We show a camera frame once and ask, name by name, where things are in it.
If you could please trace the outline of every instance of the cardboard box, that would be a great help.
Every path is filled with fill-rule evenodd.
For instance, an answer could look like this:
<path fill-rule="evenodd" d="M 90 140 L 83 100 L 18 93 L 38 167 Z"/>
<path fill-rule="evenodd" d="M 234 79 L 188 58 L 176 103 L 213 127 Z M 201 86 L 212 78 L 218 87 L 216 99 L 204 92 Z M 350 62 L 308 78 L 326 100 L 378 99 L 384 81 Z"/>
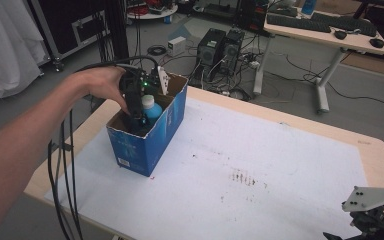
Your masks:
<path fill-rule="evenodd" d="M 128 132 L 127 115 L 118 112 L 107 123 L 107 132 L 120 167 L 149 177 L 176 133 L 185 112 L 187 79 L 168 74 L 168 94 L 155 95 L 163 113 L 143 137 Z"/>

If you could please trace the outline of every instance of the bottle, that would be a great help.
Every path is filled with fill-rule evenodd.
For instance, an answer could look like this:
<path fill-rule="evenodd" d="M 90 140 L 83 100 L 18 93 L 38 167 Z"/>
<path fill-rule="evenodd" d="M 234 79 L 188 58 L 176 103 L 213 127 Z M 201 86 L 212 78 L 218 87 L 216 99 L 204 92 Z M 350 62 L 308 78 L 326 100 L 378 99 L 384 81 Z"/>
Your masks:
<path fill-rule="evenodd" d="M 144 95 L 142 97 L 142 106 L 143 113 L 146 114 L 149 119 L 149 123 L 153 126 L 163 113 L 161 106 L 155 103 L 154 96 L 152 95 Z"/>
<path fill-rule="evenodd" d="M 316 6 L 317 0 L 305 0 L 304 6 L 302 6 L 301 12 L 305 15 L 311 15 Z"/>

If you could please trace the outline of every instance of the stain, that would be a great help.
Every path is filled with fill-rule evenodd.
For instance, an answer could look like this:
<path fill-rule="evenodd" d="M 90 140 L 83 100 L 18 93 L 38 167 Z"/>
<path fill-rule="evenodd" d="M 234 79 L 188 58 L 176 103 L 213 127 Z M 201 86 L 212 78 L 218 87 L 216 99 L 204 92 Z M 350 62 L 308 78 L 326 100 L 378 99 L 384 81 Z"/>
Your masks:
<path fill-rule="evenodd" d="M 372 145 L 371 142 L 366 142 L 366 141 L 361 141 L 361 140 L 358 140 L 358 143 L 365 144 L 365 145 Z"/>
<path fill-rule="evenodd" d="M 257 181 L 248 174 L 248 171 L 241 170 L 238 168 L 233 168 L 233 173 L 231 177 L 233 181 L 240 182 L 247 186 L 254 186 L 257 183 Z"/>

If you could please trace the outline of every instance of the desk leg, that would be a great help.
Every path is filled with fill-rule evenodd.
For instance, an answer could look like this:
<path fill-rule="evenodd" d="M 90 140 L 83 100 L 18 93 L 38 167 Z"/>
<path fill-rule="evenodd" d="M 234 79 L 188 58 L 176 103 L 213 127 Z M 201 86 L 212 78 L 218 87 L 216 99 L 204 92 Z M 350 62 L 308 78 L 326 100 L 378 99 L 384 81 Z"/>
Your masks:
<path fill-rule="evenodd" d="M 272 39 L 275 37 L 274 34 L 270 34 L 269 40 L 267 41 L 266 50 L 264 51 L 263 60 L 261 61 L 260 67 L 255 71 L 255 80 L 254 80 L 254 94 L 260 95 L 263 90 L 263 75 L 264 75 L 264 64 L 267 61 L 270 53 L 270 47 Z"/>
<path fill-rule="evenodd" d="M 326 74 L 323 76 L 323 78 L 317 78 L 316 80 L 317 98 L 319 101 L 319 108 L 317 109 L 317 113 L 319 114 L 329 112 L 329 103 L 327 102 L 325 86 L 333 72 L 335 72 L 346 52 L 346 48 L 340 48 L 339 51 L 335 54 L 335 57 L 333 58 Z"/>

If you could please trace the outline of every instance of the white cloth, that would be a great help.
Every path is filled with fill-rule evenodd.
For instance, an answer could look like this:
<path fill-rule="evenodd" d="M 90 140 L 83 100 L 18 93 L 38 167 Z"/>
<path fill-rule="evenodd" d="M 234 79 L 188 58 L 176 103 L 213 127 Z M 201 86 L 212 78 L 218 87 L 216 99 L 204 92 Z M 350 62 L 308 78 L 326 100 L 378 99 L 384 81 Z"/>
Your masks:
<path fill-rule="evenodd" d="M 40 74 L 43 41 L 22 0 L 0 0 L 0 97 L 24 90 Z"/>

